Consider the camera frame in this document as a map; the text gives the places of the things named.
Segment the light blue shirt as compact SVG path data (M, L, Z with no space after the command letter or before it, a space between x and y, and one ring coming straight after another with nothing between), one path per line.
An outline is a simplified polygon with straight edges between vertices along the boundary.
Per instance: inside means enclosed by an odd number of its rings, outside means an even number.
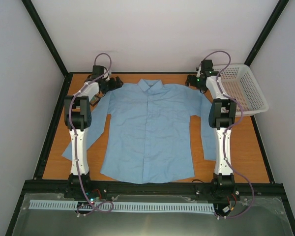
M216 157L216 142L204 94L179 84L141 79L125 83L100 99L91 113L86 146L103 134L111 116L101 173L131 183L166 183L194 176L190 118L201 119L205 160Z

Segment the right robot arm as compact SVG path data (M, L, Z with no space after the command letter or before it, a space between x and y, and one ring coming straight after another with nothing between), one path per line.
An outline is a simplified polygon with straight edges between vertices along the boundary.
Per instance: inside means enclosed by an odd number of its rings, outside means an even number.
M237 104L227 94L219 71L213 69L210 59L201 61L196 75L188 75L186 86L193 86L201 92L210 91L213 98L208 124L213 129L216 138L216 164L211 181L211 194L222 198L234 192L235 176L231 166L230 137L235 123Z

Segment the white plastic basket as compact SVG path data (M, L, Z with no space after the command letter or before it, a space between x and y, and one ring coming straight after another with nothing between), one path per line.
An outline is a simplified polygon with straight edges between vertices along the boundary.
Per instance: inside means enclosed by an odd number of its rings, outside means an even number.
M269 106L263 92L249 66L244 64L216 65L222 85L228 96L236 99L243 109L244 116L268 111Z

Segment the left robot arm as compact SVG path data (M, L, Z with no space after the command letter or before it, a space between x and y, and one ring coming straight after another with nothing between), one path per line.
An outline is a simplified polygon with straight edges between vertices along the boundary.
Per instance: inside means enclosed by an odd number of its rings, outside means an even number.
M91 110L89 102L99 94L122 87L119 77L110 78L109 69L94 65L92 73L86 78L84 85L74 95L64 99L64 122L71 139L72 164L68 178L68 193L87 198L92 194L87 161L87 133L91 126Z

